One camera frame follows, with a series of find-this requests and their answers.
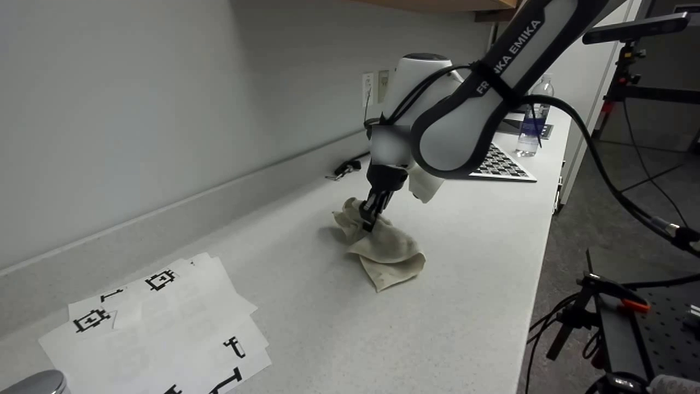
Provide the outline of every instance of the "white countertop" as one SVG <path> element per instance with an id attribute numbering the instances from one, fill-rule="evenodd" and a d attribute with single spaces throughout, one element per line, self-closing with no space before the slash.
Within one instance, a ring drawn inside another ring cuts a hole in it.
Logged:
<path id="1" fill-rule="evenodd" d="M 332 236 L 332 214 L 365 196 L 354 173 L 266 206 L 182 250 L 222 257 L 259 310 L 271 368 L 238 391 L 516 391 L 528 324 L 546 257 L 569 121 L 524 164 L 536 183 L 446 181 L 432 204 L 398 193 L 385 212 L 407 229 L 427 268 L 377 293 Z M 515 135 L 496 135 L 513 150 Z M 51 368 L 37 335 L 57 312 L 0 342 L 0 388 Z"/>

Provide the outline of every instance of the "wire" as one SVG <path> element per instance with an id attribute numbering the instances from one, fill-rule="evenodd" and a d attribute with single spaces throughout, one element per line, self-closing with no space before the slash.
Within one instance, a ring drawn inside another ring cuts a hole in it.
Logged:
<path id="1" fill-rule="evenodd" d="M 690 155 L 686 155 L 686 160 L 679 163 L 677 166 L 670 166 L 670 168 L 666 168 L 666 170 L 660 170 L 660 173 L 655 173 L 652 180 L 659 180 L 659 178 L 663 178 L 663 175 L 670 175 L 670 173 L 683 168 L 687 163 L 690 163 Z M 635 181 L 635 183 L 630 183 L 630 186 L 625 186 L 625 188 L 619 188 L 619 191 L 622 191 L 622 193 L 629 193 L 629 191 L 639 188 L 639 186 L 643 186 L 643 183 L 647 183 L 647 181 L 651 181 L 651 180 L 641 180 L 641 181 Z"/>
<path id="2" fill-rule="evenodd" d="M 434 75 L 430 75 L 427 78 L 422 78 L 395 110 L 395 114 L 390 115 L 390 123 L 397 123 L 400 115 L 406 115 L 413 103 L 443 77 L 456 73 L 456 69 L 467 69 L 473 67 L 468 63 L 459 63 L 459 66 L 448 66 L 448 67 L 441 67 Z"/>
<path id="3" fill-rule="evenodd" d="M 622 100 L 622 110 L 625 114 L 625 124 L 629 124 L 629 134 L 630 134 L 630 141 L 633 141 L 633 146 L 635 146 L 635 153 L 639 158 L 639 164 L 641 164 L 641 170 L 645 173 L 647 181 L 670 202 L 670 206 L 675 208 L 675 212 L 681 217 L 683 226 L 687 226 L 687 219 L 683 217 L 679 204 L 655 181 L 652 173 L 651 173 L 651 166 L 645 164 L 643 155 L 641 155 L 641 149 L 636 144 L 636 135 L 633 132 L 633 121 L 630 121 L 630 112 L 629 112 L 629 103 Z"/>
<path id="4" fill-rule="evenodd" d="M 496 40 L 500 40 L 500 28 L 502 28 L 502 25 L 495 21 L 493 28 L 491 28 L 489 48 L 493 48 L 493 45 L 496 43 Z"/>
<path id="5" fill-rule="evenodd" d="M 683 284 L 698 283 L 698 281 L 700 281 L 700 273 L 694 273 L 694 275 L 683 275 L 683 277 L 672 277 L 672 281 L 624 283 L 624 287 L 635 291 L 635 288 L 651 288 L 651 287 L 683 287 Z"/>
<path id="6" fill-rule="evenodd" d="M 530 351 L 528 369 L 526 369 L 526 394 L 530 394 L 530 378 L 531 378 L 534 354 L 539 353 L 539 344 L 540 344 L 540 339 L 543 339 L 543 332 L 546 332 L 546 331 L 540 331 L 540 332 L 536 335 L 536 339 L 534 339 L 534 344 L 531 344 L 531 351 Z"/>
<path id="7" fill-rule="evenodd" d="M 604 335 L 597 331 L 597 332 L 586 342 L 586 346 L 585 346 L 585 351 L 583 351 L 583 356 L 585 356 L 585 360 L 595 356 L 595 353 L 600 351 L 602 339 L 604 339 Z"/>
<path id="8" fill-rule="evenodd" d="M 539 346 L 540 346 L 540 339 L 546 335 L 546 331 L 559 322 L 559 312 L 569 307 L 574 303 L 577 293 L 572 293 L 567 295 L 565 299 L 560 299 L 547 316 L 543 316 L 539 322 L 534 322 L 530 326 L 530 331 L 539 329 L 540 331 L 528 339 L 528 344 L 531 344 L 531 351 L 530 351 L 530 360 L 528 360 L 528 368 L 526 368 L 526 394 L 530 394 L 530 378 L 531 378 L 531 366 L 534 366 L 534 354 L 539 353 Z"/>
<path id="9" fill-rule="evenodd" d="M 641 226 L 645 226 L 651 231 L 659 235 L 660 239 L 679 246 L 679 239 L 668 235 L 668 228 L 670 223 L 668 221 L 660 221 L 656 217 L 652 217 L 651 212 L 641 211 L 635 202 L 630 202 L 622 191 L 617 191 L 617 186 L 613 183 L 606 166 L 602 164 L 602 158 L 597 153 L 597 146 L 588 134 L 588 126 L 586 123 L 583 121 L 583 115 L 572 107 L 567 106 L 565 100 L 560 98 L 553 98 L 553 97 L 526 97 L 524 103 L 546 103 L 546 106 L 551 106 L 551 107 L 559 107 L 563 110 L 565 114 L 572 115 L 572 121 L 577 124 L 588 150 L 592 150 L 592 158 L 594 158 L 594 164 L 597 166 L 604 183 L 609 186 L 609 191 L 613 193 L 613 196 L 622 204 L 622 208 L 625 208 Z M 694 254 L 700 258 L 700 251 L 690 248 L 690 246 L 681 246 L 681 250 L 686 250 L 687 254 Z"/>
<path id="10" fill-rule="evenodd" d="M 617 144 L 617 146 L 635 146 L 630 143 L 619 143 L 619 141 L 595 141 L 600 144 Z M 666 150 L 666 153 L 679 153 L 679 155 L 686 155 L 687 150 L 677 150 L 677 149 L 663 149 L 663 146 L 647 146 L 647 144 L 636 144 L 639 149 L 645 149 L 645 150 Z"/>
<path id="11" fill-rule="evenodd" d="M 588 272 L 595 272 L 594 270 L 594 258 L 592 258 L 592 248 L 586 248 L 586 268 L 588 268 Z"/>

